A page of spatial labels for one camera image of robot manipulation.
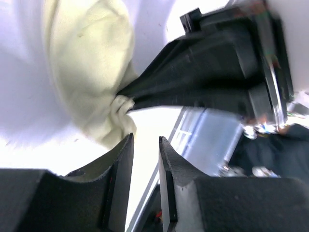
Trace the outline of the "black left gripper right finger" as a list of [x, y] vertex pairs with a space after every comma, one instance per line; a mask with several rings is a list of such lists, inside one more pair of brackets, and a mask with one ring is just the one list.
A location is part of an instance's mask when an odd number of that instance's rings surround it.
[[159, 138], [163, 230], [166, 232], [306, 232], [309, 188], [300, 180], [212, 177]]

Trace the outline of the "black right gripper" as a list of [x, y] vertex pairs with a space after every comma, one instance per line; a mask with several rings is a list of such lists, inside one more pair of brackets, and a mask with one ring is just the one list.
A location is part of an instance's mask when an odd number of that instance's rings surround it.
[[[241, 116], [267, 114], [284, 125], [294, 90], [281, 18], [266, 4], [228, 4], [206, 14], [197, 8], [180, 20], [187, 34], [217, 34], [172, 41], [119, 94], [132, 98], [135, 109], [205, 107]], [[225, 29], [239, 33], [219, 33]]]

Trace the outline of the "cream yellow sock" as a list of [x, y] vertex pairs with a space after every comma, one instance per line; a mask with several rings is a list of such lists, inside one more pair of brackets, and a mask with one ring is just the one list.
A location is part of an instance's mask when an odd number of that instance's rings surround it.
[[46, 0], [44, 37], [60, 101], [83, 134], [106, 148], [136, 132], [120, 90], [137, 78], [134, 29], [120, 0]]

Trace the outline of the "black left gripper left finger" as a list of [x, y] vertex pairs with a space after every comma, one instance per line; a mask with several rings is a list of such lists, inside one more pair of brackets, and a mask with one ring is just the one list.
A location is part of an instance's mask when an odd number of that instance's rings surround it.
[[43, 169], [1, 169], [1, 231], [123, 232], [133, 154], [129, 134], [67, 176]]

